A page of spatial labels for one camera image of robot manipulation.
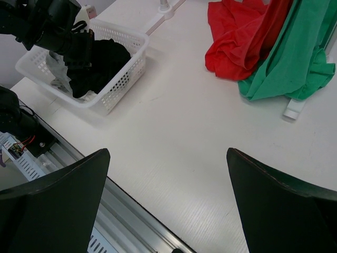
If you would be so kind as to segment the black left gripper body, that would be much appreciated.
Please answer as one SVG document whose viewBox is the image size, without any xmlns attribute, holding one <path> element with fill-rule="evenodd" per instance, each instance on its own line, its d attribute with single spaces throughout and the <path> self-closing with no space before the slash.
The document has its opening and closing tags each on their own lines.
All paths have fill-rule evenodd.
<svg viewBox="0 0 337 253">
<path fill-rule="evenodd" d="M 92 29 L 83 32 L 70 32 L 69 46 L 62 53 L 69 69 L 88 69 L 92 66 L 92 50 L 95 35 Z"/>
</svg>

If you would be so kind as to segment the grey tank top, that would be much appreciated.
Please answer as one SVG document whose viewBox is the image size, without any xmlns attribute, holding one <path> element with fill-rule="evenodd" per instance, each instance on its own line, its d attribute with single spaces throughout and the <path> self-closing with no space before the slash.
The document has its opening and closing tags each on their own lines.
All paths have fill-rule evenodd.
<svg viewBox="0 0 337 253">
<path fill-rule="evenodd" d="M 49 51 L 46 56 L 46 65 L 49 71 L 55 76 L 51 81 L 51 86 L 65 93 L 72 93 L 70 78 L 67 76 L 67 66 L 61 55 Z"/>
</svg>

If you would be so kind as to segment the black tank top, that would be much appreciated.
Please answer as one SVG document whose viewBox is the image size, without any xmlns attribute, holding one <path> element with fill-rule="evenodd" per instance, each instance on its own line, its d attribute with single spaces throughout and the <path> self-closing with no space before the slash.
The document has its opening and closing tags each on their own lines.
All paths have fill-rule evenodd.
<svg viewBox="0 0 337 253">
<path fill-rule="evenodd" d="M 130 59 L 128 50 L 113 39 L 94 41 L 92 66 L 88 69 L 67 70 L 72 96 L 78 99 L 88 91 L 100 93 Z"/>
</svg>

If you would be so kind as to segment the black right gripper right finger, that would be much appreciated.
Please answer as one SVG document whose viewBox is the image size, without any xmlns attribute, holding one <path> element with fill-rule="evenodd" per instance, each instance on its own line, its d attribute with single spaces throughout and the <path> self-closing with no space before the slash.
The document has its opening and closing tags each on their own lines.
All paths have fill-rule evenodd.
<svg viewBox="0 0 337 253">
<path fill-rule="evenodd" d="M 336 252 L 336 191 L 235 148 L 226 159 L 249 252 Z"/>
</svg>

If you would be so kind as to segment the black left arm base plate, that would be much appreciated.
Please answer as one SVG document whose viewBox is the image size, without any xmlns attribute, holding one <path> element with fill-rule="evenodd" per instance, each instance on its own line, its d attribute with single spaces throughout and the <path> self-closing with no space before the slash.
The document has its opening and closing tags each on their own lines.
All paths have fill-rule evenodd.
<svg viewBox="0 0 337 253">
<path fill-rule="evenodd" d="M 57 141 L 48 129 L 39 125 L 35 134 L 34 140 L 29 141 L 25 146 L 25 151 L 29 151 L 34 157 L 38 158 L 40 155 L 45 154 Z"/>
</svg>

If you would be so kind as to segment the white tank top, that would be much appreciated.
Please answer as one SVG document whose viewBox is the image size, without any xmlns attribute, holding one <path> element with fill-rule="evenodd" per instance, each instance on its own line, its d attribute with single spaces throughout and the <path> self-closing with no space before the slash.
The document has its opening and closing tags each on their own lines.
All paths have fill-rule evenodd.
<svg viewBox="0 0 337 253">
<path fill-rule="evenodd" d="M 88 103 L 95 99 L 97 94 L 93 91 L 88 91 L 84 96 L 78 98 L 81 103 Z"/>
</svg>

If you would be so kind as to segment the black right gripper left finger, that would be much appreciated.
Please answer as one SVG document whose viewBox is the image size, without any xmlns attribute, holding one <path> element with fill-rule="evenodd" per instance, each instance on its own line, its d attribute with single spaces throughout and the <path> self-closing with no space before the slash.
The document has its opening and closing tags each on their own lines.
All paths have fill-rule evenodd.
<svg viewBox="0 0 337 253">
<path fill-rule="evenodd" d="M 1 252 L 87 252 L 110 163 L 108 149 L 1 191 Z"/>
</svg>

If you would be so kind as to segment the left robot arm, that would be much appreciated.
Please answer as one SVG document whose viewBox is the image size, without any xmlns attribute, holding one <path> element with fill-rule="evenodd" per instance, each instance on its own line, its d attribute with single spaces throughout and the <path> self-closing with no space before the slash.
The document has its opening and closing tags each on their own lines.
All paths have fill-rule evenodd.
<svg viewBox="0 0 337 253">
<path fill-rule="evenodd" d="M 1 1 L 1 34 L 29 51 L 33 46 L 61 55 L 72 70 L 92 66 L 94 32 L 76 29 L 77 1 Z"/>
</svg>

